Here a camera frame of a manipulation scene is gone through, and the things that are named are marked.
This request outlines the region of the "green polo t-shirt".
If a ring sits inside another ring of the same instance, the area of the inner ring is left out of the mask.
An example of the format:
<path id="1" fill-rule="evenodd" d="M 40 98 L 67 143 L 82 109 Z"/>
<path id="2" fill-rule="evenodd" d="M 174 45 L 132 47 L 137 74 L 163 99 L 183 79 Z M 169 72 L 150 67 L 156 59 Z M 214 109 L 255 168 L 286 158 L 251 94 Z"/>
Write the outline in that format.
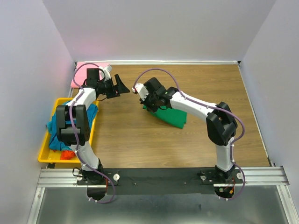
<path id="1" fill-rule="evenodd" d="M 150 112 L 146 106 L 142 108 L 154 117 L 176 128 L 183 129 L 187 122 L 187 113 L 181 110 L 163 107 L 158 108 L 156 112 Z"/>

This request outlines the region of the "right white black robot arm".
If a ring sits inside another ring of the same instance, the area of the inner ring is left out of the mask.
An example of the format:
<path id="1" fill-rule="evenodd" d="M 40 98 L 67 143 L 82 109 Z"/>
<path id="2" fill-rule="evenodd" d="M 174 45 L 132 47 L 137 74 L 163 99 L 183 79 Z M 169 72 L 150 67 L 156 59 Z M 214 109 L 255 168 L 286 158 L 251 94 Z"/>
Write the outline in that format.
<path id="1" fill-rule="evenodd" d="M 203 120 L 206 124 L 207 135 L 216 147 L 217 160 L 214 177 L 221 183 L 231 179 L 235 168 L 233 141 L 238 125 L 226 103 L 208 103 L 185 95 L 178 88 L 166 89 L 155 77 L 143 84 L 135 84 L 133 91 L 140 96 L 140 103 L 150 112 L 155 113 L 160 107 L 165 106 Z"/>

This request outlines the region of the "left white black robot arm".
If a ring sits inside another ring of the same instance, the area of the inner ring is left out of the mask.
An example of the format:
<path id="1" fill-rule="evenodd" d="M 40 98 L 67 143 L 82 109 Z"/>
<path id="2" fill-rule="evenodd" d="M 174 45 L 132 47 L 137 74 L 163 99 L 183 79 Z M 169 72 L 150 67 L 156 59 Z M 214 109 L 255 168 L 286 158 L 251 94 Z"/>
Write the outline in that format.
<path id="1" fill-rule="evenodd" d="M 68 146 L 79 159 L 81 168 L 79 176 L 85 183 L 100 184 L 107 177 L 103 173 L 100 159 L 94 154 L 89 142 L 91 127 L 87 110 L 99 95 L 115 98 L 129 89 L 119 75 L 111 77 L 111 66 L 97 66 L 86 69 L 83 83 L 74 81 L 79 88 L 77 95 L 67 104 L 56 107 L 57 138 Z"/>

